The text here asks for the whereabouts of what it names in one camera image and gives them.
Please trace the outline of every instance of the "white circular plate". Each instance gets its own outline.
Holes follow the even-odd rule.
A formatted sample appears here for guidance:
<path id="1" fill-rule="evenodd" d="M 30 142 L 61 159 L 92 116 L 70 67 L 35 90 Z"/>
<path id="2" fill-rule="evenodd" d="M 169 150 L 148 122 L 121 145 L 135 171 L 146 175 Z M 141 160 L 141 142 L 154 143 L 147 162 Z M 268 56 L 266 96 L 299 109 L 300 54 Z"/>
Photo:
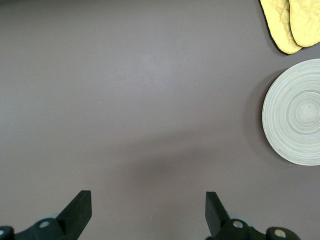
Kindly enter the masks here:
<path id="1" fill-rule="evenodd" d="M 274 81 L 264 100 L 262 124 L 281 157 L 320 165 L 320 59 L 294 65 Z"/>

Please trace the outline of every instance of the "gray tabletop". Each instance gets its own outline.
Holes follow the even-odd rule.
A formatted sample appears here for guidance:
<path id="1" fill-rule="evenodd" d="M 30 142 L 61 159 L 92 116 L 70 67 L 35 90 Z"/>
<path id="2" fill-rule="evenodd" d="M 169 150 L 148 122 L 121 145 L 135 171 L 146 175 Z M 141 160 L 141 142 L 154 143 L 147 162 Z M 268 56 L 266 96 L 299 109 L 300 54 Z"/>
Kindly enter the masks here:
<path id="1" fill-rule="evenodd" d="M 262 105 L 287 68 L 257 0 L 0 4 L 0 225 L 82 189 L 80 240 L 204 240 L 205 193 L 262 232 L 320 238 L 318 166 L 284 160 Z"/>

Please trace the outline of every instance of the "silver bolt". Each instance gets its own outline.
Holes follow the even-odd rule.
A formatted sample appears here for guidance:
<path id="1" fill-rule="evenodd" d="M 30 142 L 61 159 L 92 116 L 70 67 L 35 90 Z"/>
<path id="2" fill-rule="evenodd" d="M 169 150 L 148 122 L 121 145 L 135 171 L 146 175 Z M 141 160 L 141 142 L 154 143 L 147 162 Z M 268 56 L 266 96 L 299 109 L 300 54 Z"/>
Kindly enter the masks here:
<path id="1" fill-rule="evenodd" d="M 238 228 L 238 229 L 242 229 L 244 227 L 244 224 L 240 221 L 234 221 L 233 222 L 233 226 Z"/>
<path id="2" fill-rule="evenodd" d="M 49 224 L 50 224 L 50 222 L 48 222 L 48 221 L 44 221 L 44 222 L 40 223 L 39 228 L 45 228 L 45 227 L 48 227 L 48 226 L 49 226 Z"/>
<path id="3" fill-rule="evenodd" d="M 280 229 L 276 229 L 274 230 L 274 234 L 277 235 L 280 238 L 286 238 L 287 235 L 284 231 L 280 230 Z"/>

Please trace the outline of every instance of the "oven mitt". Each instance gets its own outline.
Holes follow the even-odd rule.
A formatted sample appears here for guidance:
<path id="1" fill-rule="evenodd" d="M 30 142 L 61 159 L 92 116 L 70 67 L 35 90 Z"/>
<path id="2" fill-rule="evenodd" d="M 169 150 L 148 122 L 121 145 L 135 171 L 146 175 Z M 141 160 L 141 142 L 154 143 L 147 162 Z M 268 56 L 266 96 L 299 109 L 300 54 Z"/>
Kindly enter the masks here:
<path id="1" fill-rule="evenodd" d="M 290 30 L 289 0 L 260 0 L 270 35 L 278 48 L 286 54 L 294 54 L 302 49 Z"/>
<path id="2" fill-rule="evenodd" d="M 289 0 L 295 42 L 310 47 L 320 42 L 320 0 Z"/>

